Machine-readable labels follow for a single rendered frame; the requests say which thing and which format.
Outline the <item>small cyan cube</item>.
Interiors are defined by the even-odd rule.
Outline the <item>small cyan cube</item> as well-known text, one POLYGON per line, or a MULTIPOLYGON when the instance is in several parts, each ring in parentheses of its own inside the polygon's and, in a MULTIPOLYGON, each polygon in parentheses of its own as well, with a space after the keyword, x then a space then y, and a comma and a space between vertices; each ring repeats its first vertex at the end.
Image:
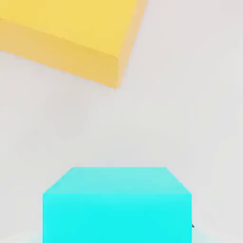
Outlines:
POLYGON ((74 167, 43 194, 43 243, 192 243, 192 195, 165 167, 74 167))

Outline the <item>large yellow box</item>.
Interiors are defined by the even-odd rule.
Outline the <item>large yellow box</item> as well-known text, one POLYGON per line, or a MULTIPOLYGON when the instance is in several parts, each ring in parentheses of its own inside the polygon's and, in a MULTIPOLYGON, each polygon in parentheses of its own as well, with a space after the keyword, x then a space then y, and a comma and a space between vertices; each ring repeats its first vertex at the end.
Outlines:
POLYGON ((0 50, 118 88, 148 0, 0 0, 0 50))

